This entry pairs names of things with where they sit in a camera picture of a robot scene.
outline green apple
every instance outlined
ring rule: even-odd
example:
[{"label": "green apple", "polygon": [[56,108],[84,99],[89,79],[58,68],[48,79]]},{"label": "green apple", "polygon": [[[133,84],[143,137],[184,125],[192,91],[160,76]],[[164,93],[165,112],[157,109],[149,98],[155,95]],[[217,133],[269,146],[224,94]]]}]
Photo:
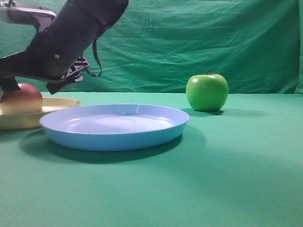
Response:
[{"label": "green apple", "polygon": [[190,106],[196,111],[219,111],[229,93],[226,79],[219,74],[194,75],[186,85],[186,95]]}]

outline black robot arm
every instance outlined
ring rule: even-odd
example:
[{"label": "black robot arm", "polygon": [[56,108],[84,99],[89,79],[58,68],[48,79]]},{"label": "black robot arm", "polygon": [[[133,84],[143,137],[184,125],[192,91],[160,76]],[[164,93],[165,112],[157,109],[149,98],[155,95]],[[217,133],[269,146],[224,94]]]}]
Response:
[{"label": "black robot arm", "polygon": [[0,2],[5,23],[32,25],[36,34],[21,52],[0,58],[0,91],[19,90],[15,77],[47,82],[51,94],[71,83],[82,81],[82,71],[92,74],[83,58],[93,43],[123,15],[128,0],[67,0],[60,13],[13,0]]}]

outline table surface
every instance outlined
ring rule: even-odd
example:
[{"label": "table surface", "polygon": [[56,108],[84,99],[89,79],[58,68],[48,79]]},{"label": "table surface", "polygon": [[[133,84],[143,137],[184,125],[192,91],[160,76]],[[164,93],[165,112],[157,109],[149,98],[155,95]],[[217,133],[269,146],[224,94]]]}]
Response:
[{"label": "table surface", "polygon": [[118,153],[63,148],[41,129],[0,132],[0,226],[303,226],[302,95],[232,94],[214,114],[193,111],[185,94],[55,96],[191,118],[181,139]]}]

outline yellow plate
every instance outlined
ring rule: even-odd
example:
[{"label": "yellow plate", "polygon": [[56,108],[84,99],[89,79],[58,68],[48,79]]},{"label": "yellow plate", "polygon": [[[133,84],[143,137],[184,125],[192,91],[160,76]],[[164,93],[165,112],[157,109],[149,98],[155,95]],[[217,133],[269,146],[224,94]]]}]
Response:
[{"label": "yellow plate", "polygon": [[72,98],[43,97],[43,110],[40,113],[3,115],[0,111],[0,130],[40,127],[40,118],[44,115],[80,104],[79,100]]}]

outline apple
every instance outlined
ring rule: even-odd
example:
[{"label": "apple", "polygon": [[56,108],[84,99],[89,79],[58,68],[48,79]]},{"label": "apple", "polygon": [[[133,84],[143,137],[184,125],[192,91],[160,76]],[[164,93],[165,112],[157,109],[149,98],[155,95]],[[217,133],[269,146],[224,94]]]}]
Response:
[{"label": "apple", "polygon": [[42,112],[43,97],[33,85],[18,84],[20,91],[10,94],[0,103],[2,114],[32,114]]},{"label": "apple", "polygon": [[210,75],[209,72],[194,75],[187,82],[187,100],[196,111],[219,111],[227,100],[229,88],[226,79],[219,74]]}]

